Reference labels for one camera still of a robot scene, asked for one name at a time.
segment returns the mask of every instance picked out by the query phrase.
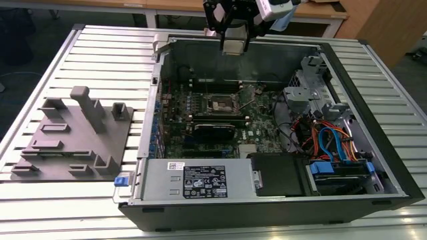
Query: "wooden desk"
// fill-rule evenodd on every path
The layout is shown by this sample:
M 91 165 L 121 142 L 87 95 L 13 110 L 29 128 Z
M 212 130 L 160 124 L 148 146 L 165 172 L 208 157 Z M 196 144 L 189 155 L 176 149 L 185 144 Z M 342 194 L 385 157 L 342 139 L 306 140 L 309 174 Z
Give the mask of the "wooden desk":
M 158 15 L 205 16 L 202 0 L 0 0 L 0 7 L 144 14 L 148 28 L 157 28 Z M 322 37 L 333 38 L 346 18 L 329 4 L 308 2 L 297 7 L 290 21 L 325 24 Z
M 202 12 L 202 0 L 146 0 L 146 8 L 157 10 L 194 11 Z M 306 2 L 297 6 L 294 17 L 321 18 L 321 19 L 346 19 L 345 12 L 333 10 L 329 4 Z

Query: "warning label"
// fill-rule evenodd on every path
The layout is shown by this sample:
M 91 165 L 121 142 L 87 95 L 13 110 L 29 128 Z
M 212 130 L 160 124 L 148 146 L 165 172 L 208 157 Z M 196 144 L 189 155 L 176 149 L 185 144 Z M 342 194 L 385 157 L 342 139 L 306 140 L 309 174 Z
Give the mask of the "warning label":
M 182 185 L 186 199 L 226 198 L 225 166 L 184 166 Z

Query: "blue tab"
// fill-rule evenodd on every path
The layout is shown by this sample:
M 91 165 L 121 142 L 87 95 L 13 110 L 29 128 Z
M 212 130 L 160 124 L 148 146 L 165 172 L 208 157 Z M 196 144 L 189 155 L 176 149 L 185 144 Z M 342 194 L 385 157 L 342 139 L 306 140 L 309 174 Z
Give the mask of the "blue tab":
M 374 172 L 374 167 L 373 167 L 373 164 L 370 162 L 365 163 L 365 167 L 366 167 L 366 170 L 368 170 L 369 173 Z
M 316 161 L 309 165 L 310 173 L 314 174 L 332 174 L 332 163 L 328 161 Z
M 128 176 L 117 176 L 113 179 L 113 186 L 115 186 L 115 187 L 129 186 L 129 177 Z
M 317 161 L 314 162 L 317 166 L 317 170 L 320 174 L 332 174 L 333 173 L 333 168 L 332 164 L 329 161 Z
M 317 167 L 316 167 L 314 163 L 309 165 L 309 171 L 310 171 L 310 174 L 312 174 L 312 175 L 314 175 L 314 174 L 318 173 Z

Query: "aluminum table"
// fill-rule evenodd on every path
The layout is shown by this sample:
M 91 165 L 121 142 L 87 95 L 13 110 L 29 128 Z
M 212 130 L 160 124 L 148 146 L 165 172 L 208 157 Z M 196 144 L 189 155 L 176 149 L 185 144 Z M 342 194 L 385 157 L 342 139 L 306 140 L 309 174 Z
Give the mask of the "aluminum table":
M 201 31 L 77 25 L 70 31 L 33 93 L 0 143 L 0 239 L 412 239 L 427 236 L 427 200 L 394 211 L 376 212 L 345 224 L 142 232 L 111 200 L 111 182 L 9 183 L 10 169 L 43 114 L 43 98 L 67 98 L 73 86 L 87 86 L 102 106 L 133 107 L 121 171 L 133 171 L 153 68 L 152 41 L 158 32 L 202 35 Z M 265 36 L 260 39 L 317 41 Z M 427 195 L 427 117 L 368 45 L 326 39 L 368 107 Z M 342 97 L 332 82 L 337 95 Z M 118 188 L 121 197 L 128 188 Z

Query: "wire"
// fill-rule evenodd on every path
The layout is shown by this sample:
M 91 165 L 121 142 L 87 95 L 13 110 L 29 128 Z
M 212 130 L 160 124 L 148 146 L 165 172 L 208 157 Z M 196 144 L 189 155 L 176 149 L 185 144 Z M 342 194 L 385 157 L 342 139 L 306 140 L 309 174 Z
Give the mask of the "wire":
M 294 134 L 294 132 L 292 131 L 290 132 L 290 134 L 288 135 L 289 137 L 290 137 L 290 139 L 292 139 L 292 134 Z M 290 151 L 290 148 L 292 148 L 292 144 L 288 144 L 288 149 L 286 149 L 286 152 L 289 152 Z
M 333 128 L 330 128 L 330 127 L 324 127 L 324 128 L 320 130 L 318 135 L 317 135 L 317 137 L 318 137 L 318 146 L 320 146 L 322 152 L 328 155 L 329 160 L 330 160 L 330 162 L 332 162 L 332 160 L 333 160 L 333 155 L 332 155 L 332 153 L 329 153 L 329 151 L 325 149 L 325 147 L 324 147 L 324 145 L 322 145 L 322 133 L 325 132 L 325 130 L 329 130 L 329 131 L 332 132 L 332 134 L 333 134 L 334 143 L 336 143 L 337 155 L 338 155 L 340 160 L 344 161 L 344 160 L 346 160 L 346 156 L 345 156 L 345 153 L 344 153 L 344 151 L 342 151 L 342 149 L 341 149 L 341 142 L 340 142 L 340 137 L 338 137 L 337 131 L 336 131 Z
M 273 102 L 273 106 L 272 106 L 272 123 L 273 123 L 274 127 L 277 128 L 278 132 L 281 133 L 281 135 L 294 145 L 297 151 L 304 155 L 309 155 L 306 152 L 304 152 L 304 150 L 300 148 L 298 144 L 293 141 L 293 139 L 289 137 L 289 135 L 286 135 L 286 133 L 280 129 L 280 126 L 277 125 L 274 112 L 276 112 L 276 106 L 277 106 L 278 98 L 281 97 L 281 95 L 282 95 L 282 92 L 278 93 L 278 95 L 276 96 L 274 102 Z
M 33 74 L 33 75 L 37 75 L 39 77 L 42 77 L 42 75 L 37 72 L 31 72 L 31 71 L 15 71 L 15 72 L 9 72 L 9 73 L 5 73 L 2 75 L 0 75 L 0 78 L 5 77 L 5 76 L 9 76 L 9 75 L 13 75 L 13 74 Z

